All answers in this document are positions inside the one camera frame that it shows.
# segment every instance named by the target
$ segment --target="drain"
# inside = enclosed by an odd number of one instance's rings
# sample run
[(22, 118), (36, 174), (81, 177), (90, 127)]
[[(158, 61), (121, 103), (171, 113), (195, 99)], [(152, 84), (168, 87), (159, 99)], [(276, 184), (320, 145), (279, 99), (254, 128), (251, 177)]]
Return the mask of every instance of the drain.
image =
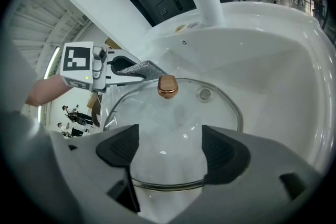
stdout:
[(196, 97), (199, 100), (199, 102), (209, 103), (214, 98), (214, 92), (210, 90), (209, 88), (201, 87), (197, 91)]

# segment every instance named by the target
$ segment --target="forearm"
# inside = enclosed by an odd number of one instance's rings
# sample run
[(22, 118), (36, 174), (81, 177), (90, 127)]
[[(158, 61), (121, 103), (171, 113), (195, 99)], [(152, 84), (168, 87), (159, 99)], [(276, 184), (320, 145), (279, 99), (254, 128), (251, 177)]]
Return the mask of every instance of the forearm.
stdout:
[(38, 80), (31, 89), (26, 104), (40, 106), (51, 102), (69, 91), (72, 87), (66, 86), (60, 75), (49, 79)]

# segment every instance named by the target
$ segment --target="lid knob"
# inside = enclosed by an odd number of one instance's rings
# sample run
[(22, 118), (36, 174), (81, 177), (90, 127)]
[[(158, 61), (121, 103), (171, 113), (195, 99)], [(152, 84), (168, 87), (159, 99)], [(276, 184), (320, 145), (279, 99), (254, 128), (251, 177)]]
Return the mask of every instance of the lid knob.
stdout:
[(157, 85), (157, 92), (160, 96), (166, 99), (172, 99), (178, 93), (179, 85), (172, 75), (165, 75), (159, 78)]

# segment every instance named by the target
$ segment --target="ceiling light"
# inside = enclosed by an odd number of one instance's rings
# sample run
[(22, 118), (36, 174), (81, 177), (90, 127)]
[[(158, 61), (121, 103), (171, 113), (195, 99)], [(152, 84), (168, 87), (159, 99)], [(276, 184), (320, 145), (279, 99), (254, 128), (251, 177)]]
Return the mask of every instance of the ceiling light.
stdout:
[[(51, 67), (53, 66), (53, 63), (55, 61), (55, 58), (57, 56), (57, 53), (58, 53), (59, 49), (60, 49), (59, 47), (56, 47), (56, 49), (54, 51), (54, 54), (52, 55), (52, 58), (51, 58), (51, 60), (50, 60), (50, 62), (48, 64), (48, 68), (46, 70), (46, 73), (45, 73), (45, 75), (43, 77), (44, 79), (47, 79), (49, 77), (49, 73), (50, 73)], [(38, 121), (38, 123), (41, 122), (41, 111), (42, 111), (42, 106), (39, 106), (38, 109), (37, 109), (37, 121)]]

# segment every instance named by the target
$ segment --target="white ceiling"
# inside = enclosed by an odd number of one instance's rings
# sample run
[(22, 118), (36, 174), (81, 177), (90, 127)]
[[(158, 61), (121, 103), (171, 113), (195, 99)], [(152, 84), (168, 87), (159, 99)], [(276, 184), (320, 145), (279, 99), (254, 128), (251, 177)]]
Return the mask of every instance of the white ceiling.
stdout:
[[(23, 57), (43, 78), (57, 46), (73, 39), (88, 21), (68, 0), (13, 0), (7, 17), (12, 41)], [(55, 74), (61, 51), (50, 70)]]

